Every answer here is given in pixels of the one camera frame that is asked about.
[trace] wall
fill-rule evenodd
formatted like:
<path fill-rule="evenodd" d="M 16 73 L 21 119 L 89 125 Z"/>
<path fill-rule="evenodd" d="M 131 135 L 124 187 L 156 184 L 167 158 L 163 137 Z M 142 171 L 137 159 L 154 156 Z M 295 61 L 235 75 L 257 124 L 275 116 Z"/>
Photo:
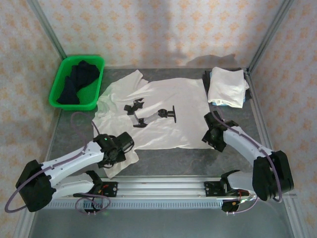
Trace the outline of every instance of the wall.
<path fill-rule="evenodd" d="M 296 0 L 252 80 L 275 149 L 289 157 L 306 223 L 317 234 L 317 5 Z"/>
<path fill-rule="evenodd" d="M 107 66 L 245 67 L 282 0 L 40 0 L 66 54 Z"/>
<path fill-rule="evenodd" d="M 4 205 L 25 164 L 42 161 L 56 113 L 48 95 L 60 59 L 25 0 L 0 2 L 0 237 L 12 237 L 20 213 Z M 11 209 L 23 205 L 17 196 Z"/>

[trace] wallpaper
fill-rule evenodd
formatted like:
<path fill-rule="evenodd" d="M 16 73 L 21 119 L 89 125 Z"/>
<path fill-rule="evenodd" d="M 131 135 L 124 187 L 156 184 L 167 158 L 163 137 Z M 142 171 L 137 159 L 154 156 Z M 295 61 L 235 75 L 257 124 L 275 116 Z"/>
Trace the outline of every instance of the wallpaper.
<path fill-rule="evenodd" d="M 282 0 L 40 0 L 66 54 L 106 66 L 249 66 Z"/>
<path fill-rule="evenodd" d="M 288 155 L 312 234 L 317 234 L 316 69 L 316 0 L 296 0 L 252 80 L 274 148 Z"/>
<path fill-rule="evenodd" d="M 48 96 L 60 59 L 25 0 L 0 1 L 0 237 L 20 213 L 4 205 L 27 162 L 42 161 L 56 119 Z M 10 208 L 23 205 L 19 195 Z"/>

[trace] green basket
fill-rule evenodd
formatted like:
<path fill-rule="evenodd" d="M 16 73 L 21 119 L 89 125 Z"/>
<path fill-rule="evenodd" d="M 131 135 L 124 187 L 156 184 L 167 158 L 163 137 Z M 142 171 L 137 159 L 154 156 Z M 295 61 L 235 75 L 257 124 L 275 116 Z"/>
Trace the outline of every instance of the green basket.
<path fill-rule="evenodd" d="M 77 92 L 80 104 L 77 105 L 65 105 L 57 102 L 64 89 L 65 77 L 70 76 L 72 66 L 78 65 L 80 61 L 86 61 L 87 63 L 94 64 L 100 71 L 99 78 L 96 79 L 92 84 L 85 88 L 82 88 Z M 53 107 L 62 108 L 67 111 L 90 111 L 93 110 L 97 105 L 99 96 L 99 90 L 101 81 L 103 78 L 105 67 L 105 60 L 100 56 L 70 56 L 64 59 L 58 69 L 50 97 L 49 102 Z"/>

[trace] floral wallpaper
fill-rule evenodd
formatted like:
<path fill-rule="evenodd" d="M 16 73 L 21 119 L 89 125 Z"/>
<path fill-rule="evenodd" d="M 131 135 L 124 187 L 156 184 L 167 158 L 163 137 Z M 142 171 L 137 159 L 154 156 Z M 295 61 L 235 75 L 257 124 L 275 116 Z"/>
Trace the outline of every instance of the floral wallpaper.
<path fill-rule="evenodd" d="M 296 0 L 252 75 L 275 149 L 289 158 L 305 221 L 317 234 L 317 4 Z"/>
<path fill-rule="evenodd" d="M 26 0 L 0 1 L 0 237 L 20 213 L 4 205 L 27 162 L 46 155 L 57 112 L 48 96 L 60 59 Z M 17 196 L 10 208 L 23 205 Z"/>
<path fill-rule="evenodd" d="M 66 54 L 106 66 L 249 66 L 283 0 L 40 0 Z"/>

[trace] patterned wallpaper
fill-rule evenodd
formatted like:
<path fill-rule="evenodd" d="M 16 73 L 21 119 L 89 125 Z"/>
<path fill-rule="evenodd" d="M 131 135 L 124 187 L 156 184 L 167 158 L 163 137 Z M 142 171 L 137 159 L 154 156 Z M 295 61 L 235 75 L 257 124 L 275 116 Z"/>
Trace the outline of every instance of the patterned wallpaper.
<path fill-rule="evenodd" d="M 106 66 L 249 66 L 282 0 L 40 0 L 66 54 Z"/>
<path fill-rule="evenodd" d="M 56 113 L 48 95 L 60 59 L 26 0 L 0 1 L 0 237 L 20 213 L 4 205 L 25 164 L 43 160 Z M 23 205 L 16 197 L 11 208 Z"/>
<path fill-rule="evenodd" d="M 289 157 L 312 234 L 317 234 L 316 69 L 316 0 L 296 0 L 252 80 L 274 147 Z"/>

